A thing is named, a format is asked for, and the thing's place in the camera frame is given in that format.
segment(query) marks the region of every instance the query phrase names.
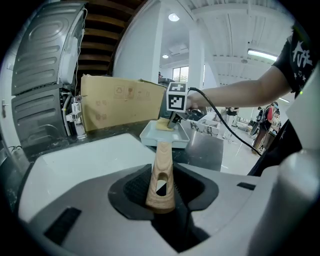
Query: metal panel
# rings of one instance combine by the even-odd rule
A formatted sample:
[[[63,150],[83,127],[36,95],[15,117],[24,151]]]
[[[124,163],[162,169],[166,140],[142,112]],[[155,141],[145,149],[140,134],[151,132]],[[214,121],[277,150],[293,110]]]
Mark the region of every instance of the metal panel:
[[[15,129],[22,147],[66,137],[59,85],[30,91],[12,99]]]
[[[17,52],[12,95],[57,83],[61,53],[67,35],[84,2],[44,5],[26,30]]]

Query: wooden staircase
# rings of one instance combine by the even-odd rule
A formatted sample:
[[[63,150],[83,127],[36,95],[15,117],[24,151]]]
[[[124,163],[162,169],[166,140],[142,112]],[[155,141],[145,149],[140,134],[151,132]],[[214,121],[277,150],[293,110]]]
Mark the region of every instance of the wooden staircase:
[[[78,86],[83,74],[112,76],[118,44],[147,0],[86,0],[87,16],[78,58]]]

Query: wooden spatula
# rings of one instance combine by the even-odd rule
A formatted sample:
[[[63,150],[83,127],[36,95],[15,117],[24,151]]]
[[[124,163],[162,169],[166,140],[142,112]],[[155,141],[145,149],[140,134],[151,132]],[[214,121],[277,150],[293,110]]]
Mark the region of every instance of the wooden spatula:
[[[158,180],[166,181],[166,194],[156,193]],[[174,174],[172,160],[172,143],[158,142],[155,160],[145,204],[154,213],[166,214],[176,207],[174,191]]]

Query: dark countertop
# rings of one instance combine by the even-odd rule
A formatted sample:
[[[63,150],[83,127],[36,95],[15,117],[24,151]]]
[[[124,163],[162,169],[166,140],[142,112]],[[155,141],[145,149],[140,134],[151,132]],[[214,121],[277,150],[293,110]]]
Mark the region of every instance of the dark countertop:
[[[52,153],[58,150],[74,147],[105,138],[121,134],[131,134],[140,141],[140,133],[146,127],[149,121],[141,121],[113,126],[105,129],[95,130],[87,133],[87,137],[77,140],[75,136],[62,138],[61,140],[41,147],[28,147],[24,152],[30,162],[34,162],[39,156]],[[194,130],[185,130],[190,138],[190,142],[185,149],[173,148],[172,159],[176,163],[189,164],[214,171],[221,170],[224,142],[221,139],[211,137],[208,134],[200,133]],[[149,147],[154,152],[156,147]]]

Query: cardboard box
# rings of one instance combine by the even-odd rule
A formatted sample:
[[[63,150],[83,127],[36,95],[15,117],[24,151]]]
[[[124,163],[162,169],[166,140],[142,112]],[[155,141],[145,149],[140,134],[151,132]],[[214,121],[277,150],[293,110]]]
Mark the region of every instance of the cardboard box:
[[[158,119],[165,88],[144,80],[84,75],[81,78],[85,130]]]

